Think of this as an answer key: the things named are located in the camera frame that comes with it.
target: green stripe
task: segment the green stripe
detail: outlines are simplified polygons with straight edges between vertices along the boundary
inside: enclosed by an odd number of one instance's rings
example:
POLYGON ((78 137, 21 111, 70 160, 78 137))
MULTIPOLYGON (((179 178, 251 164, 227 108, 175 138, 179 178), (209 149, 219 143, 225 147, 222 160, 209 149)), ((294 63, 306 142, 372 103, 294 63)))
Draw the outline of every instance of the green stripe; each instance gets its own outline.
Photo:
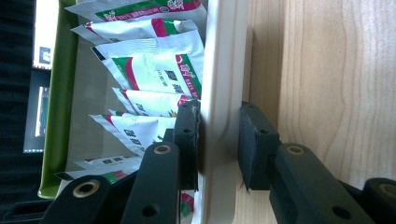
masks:
POLYGON ((187 56, 187 54, 181 54, 180 56, 183 59, 183 63, 189 66, 190 72, 195 75, 194 77, 191 78, 192 84, 194 85, 195 89, 197 90, 198 95, 201 97, 202 96, 201 82, 199 81, 198 75, 196 74, 194 67, 192 66, 192 64, 190 62, 189 56, 187 56))
POLYGON ((126 71, 125 71, 125 66, 126 66, 128 59, 129 59, 128 57, 126 57, 126 58, 112 58, 113 62, 119 68, 119 70, 122 73, 122 75, 124 76, 125 80, 128 80, 128 85, 132 89, 131 83, 129 82, 128 76, 126 75, 126 71))
POLYGON ((106 173, 102 176, 106 178, 110 182, 110 184, 114 184, 120 180, 118 177, 114 176, 114 172, 106 173))
POLYGON ((180 204, 180 213, 183 214, 183 217, 187 217, 189 214, 191 214, 189 205, 182 202, 180 204))
MULTIPOLYGON (((184 3, 189 3, 193 2, 193 0, 184 0, 184 3)), ((168 0, 150 0, 146 2, 140 2, 140 3, 135 3, 131 4, 125 7, 118 7, 118 8, 113 8, 110 10, 102 11, 102 12, 96 12, 95 15, 101 19, 105 17, 105 14, 109 14, 111 11, 115 12, 115 15, 122 15, 125 13, 130 13, 150 7, 166 7, 168 3, 168 0)))
POLYGON ((175 27, 175 21, 163 19, 163 26, 165 27, 166 33, 168 35, 178 35, 179 32, 175 27))

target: printed packet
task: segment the printed packet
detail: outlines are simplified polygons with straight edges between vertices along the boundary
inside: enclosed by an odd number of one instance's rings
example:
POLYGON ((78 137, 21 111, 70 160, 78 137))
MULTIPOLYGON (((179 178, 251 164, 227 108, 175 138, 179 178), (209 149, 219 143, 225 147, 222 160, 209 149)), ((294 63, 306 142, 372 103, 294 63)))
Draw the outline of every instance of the printed packet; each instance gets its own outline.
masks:
POLYGON ((66 9, 89 21, 193 20, 205 36, 207 12, 201 0, 91 0, 66 9))
POLYGON ((175 118, 178 107, 192 99, 176 93, 131 91, 118 88, 113 88, 113 91, 129 113, 140 116, 175 118))
POLYGON ((125 163, 119 163, 116 165, 104 166, 89 170, 60 172, 56 174, 56 176, 63 180, 74 180, 84 175, 102 175, 107 180, 109 180, 111 184, 113 184, 118 180, 124 178, 125 176, 139 170, 142 159, 142 157, 132 157, 128 160, 128 162, 125 163))
POLYGON ((95 158, 95 159, 86 159, 86 160, 74 160, 73 163, 77 164, 81 168, 86 170, 105 167, 109 165, 117 165, 120 163, 130 162, 134 160, 134 156, 115 156, 115 157, 106 157, 106 158, 95 158))
POLYGON ((180 194, 180 218, 191 216, 194 211, 194 190, 183 190, 180 194))
POLYGON ((72 29, 73 32, 91 41, 94 45, 131 39, 165 37, 192 30, 198 30, 198 27, 191 20, 174 21, 162 18, 144 21, 87 22, 72 29))
POLYGON ((196 30, 99 45, 92 51, 125 90, 201 98, 204 46, 196 30))
POLYGON ((128 113, 91 115, 133 153, 142 156, 154 142, 161 142, 166 129, 175 127, 176 118, 136 116, 128 113))

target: green tray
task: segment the green tray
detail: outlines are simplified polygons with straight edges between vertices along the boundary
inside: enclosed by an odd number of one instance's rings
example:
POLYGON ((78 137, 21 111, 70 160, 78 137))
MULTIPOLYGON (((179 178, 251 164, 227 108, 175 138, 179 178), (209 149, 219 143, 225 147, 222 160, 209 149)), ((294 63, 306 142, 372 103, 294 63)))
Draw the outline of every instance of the green tray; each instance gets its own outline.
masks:
POLYGON ((64 8, 75 3, 73 0, 59 1, 43 171, 38 192, 38 196, 45 199, 55 198, 61 181, 54 174, 64 171, 67 162, 78 45, 78 37, 70 29, 78 25, 78 17, 64 8))

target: red stripe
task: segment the red stripe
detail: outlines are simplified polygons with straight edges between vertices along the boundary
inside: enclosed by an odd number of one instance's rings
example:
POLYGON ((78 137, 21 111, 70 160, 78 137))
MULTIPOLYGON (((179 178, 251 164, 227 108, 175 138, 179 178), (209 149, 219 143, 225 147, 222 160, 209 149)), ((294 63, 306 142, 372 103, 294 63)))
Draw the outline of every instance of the red stripe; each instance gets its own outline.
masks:
POLYGON ((106 120, 114 126, 113 120, 111 120, 111 115, 106 115, 106 120))
POLYGON ((135 91, 139 90, 139 87, 137 86, 137 82, 136 79, 134 78, 134 70, 132 68, 132 57, 128 59, 128 61, 126 61, 125 64, 125 73, 126 76, 128 77, 129 83, 132 86, 132 89, 134 89, 135 91))
POLYGON ((193 212, 194 211, 194 198, 192 198, 189 194, 187 193, 182 193, 181 194, 181 201, 183 203, 186 203, 190 210, 193 212))
POLYGON ((99 35, 92 29, 92 24, 90 22, 86 24, 85 28, 87 28, 87 30, 93 32, 94 34, 99 35))
POLYGON ((152 25, 152 28, 154 28, 155 34, 158 37, 168 36, 168 34, 166 33, 165 25, 163 24, 163 19, 161 19, 161 18, 152 19, 151 25, 152 25))
MULTIPOLYGON (((116 21, 126 21, 129 19, 135 19, 144 16, 150 16, 158 13, 168 13, 168 12, 182 12, 182 11, 190 11, 198 8, 201 5, 201 1, 195 0, 194 2, 183 3, 183 7, 178 8, 170 8, 168 7, 148 7, 145 9, 131 11, 120 15, 115 15, 116 21)), ((106 17, 103 17, 104 21, 111 21, 106 17)))
POLYGON ((128 95, 126 94, 126 90, 121 91, 122 95, 125 97, 125 99, 128 100, 129 104, 132 105, 131 100, 128 98, 128 95))
POLYGON ((190 99, 186 95, 181 95, 180 99, 177 102, 177 106, 184 105, 184 103, 188 102, 190 99))
POLYGON ((127 174, 125 174, 122 170, 118 170, 114 172, 114 176, 118 179, 123 179, 127 174))

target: screw hole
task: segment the screw hole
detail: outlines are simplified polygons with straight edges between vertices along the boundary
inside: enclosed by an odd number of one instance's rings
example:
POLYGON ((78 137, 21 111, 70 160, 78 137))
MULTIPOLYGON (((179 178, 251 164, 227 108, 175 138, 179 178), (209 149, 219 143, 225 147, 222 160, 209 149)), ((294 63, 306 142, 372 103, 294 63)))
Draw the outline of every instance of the screw hole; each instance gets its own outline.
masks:
POLYGON ((160 155, 167 154, 171 150, 172 150, 172 148, 169 147, 168 145, 160 145, 160 146, 157 146, 157 147, 154 148, 154 152, 156 154, 160 154, 160 155))
POLYGON ((143 208, 142 215, 144 217, 154 217, 158 214, 158 209, 154 205, 149 205, 143 208))
POLYGON ((100 187, 100 182, 93 179, 84 183, 79 184, 73 190, 73 195, 76 198, 86 198, 93 195, 100 187))
POLYGON ((332 208, 332 211, 335 213, 336 216, 338 216, 342 219, 351 219, 352 218, 350 213, 345 208, 342 208, 339 206, 334 206, 332 208))
POLYGON ((78 189, 81 193, 88 193, 93 190, 93 184, 86 184, 78 189))
POLYGON ((302 148, 297 147, 297 146, 290 146, 290 147, 287 147, 286 150, 287 150, 289 153, 294 154, 294 155, 298 155, 298 156, 301 156, 301 155, 304 155, 304 154, 305 154, 305 151, 304 151, 302 148))

